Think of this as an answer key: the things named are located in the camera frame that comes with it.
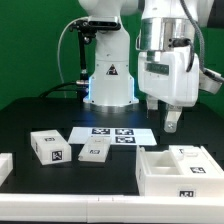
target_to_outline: sticker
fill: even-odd
[[[180,191],[179,197],[181,198],[194,198],[196,196],[195,191]]]
[[[89,152],[92,155],[99,155],[100,154],[100,150],[90,150]]]
[[[134,144],[136,143],[135,138],[134,137],[116,137],[116,143],[118,144]]]
[[[110,69],[107,72],[107,75],[118,75],[117,70],[116,70],[114,64],[111,65]]]
[[[54,142],[55,138],[45,138],[44,139],[46,142]]]
[[[184,154],[184,149],[179,149],[181,154]]]
[[[52,161],[60,161],[60,160],[62,160],[62,151],[52,152]]]
[[[36,152],[38,153],[38,144],[37,144],[37,142],[36,142]]]
[[[190,169],[193,173],[206,173],[203,167],[190,167]]]
[[[93,128],[92,134],[93,135],[110,135],[110,129]]]
[[[133,129],[115,129],[116,135],[134,135]]]

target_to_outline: marker sheet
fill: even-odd
[[[151,129],[74,127],[69,144],[85,144],[90,136],[111,137],[111,145],[157,145]]]

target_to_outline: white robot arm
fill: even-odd
[[[129,74],[130,37],[121,22],[121,12],[134,13],[135,0],[79,0],[90,15],[88,25],[97,26],[95,72],[89,79],[89,95],[84,103],[101,112],[120,112],[138,103],[134,79]],[[109,30],[110,25],[120,26]]]
[[[148,95],[148,109],[157,109],[158,99],[168,104],[166,132],[176,131],[182,107],[194,106],[199,86],[213,93],[221,86],[202,74],[199,81],[200,70],[214,78],[218,75],[204,69],[193,46],[195,33],[200,33],[196,22],[207,24],[213,1],[145,0],[137,41],[141,51],[138,81],[140,90]]]

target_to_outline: black table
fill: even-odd
[[[203,145],[224,168],[224,119],[207,106],[185,108],[177,132],[163,130],[164,105],[149,114],[140,102],[136,111],[103,114],[84,109],[74,99],[22,98],[0,111],[0,152],[13,153],[14,170],[0,193],[138,195],[135,146],[111,146],[105,163],[78,161],[83,145],[72,145],[72,162],[42,166],[30,132],[58,130],[68,140],[73,127],[150,128],[161,151],[168,145]]]

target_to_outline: white box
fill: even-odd
[[[163,152],[138,147],[136,178],[141,196],[224,195],[224,172],[204,147],[170,146]]]
[[[79,160],[104,163],[110,148],[111,138],[105,136],[89,137],[79,154]]]
[[[71,161],[71,146],[56,130],[31,132],[31,145],[42,165]]]
[[[8,177],[13,169],[12,154],[1,153],[0,154],[0,186]]]

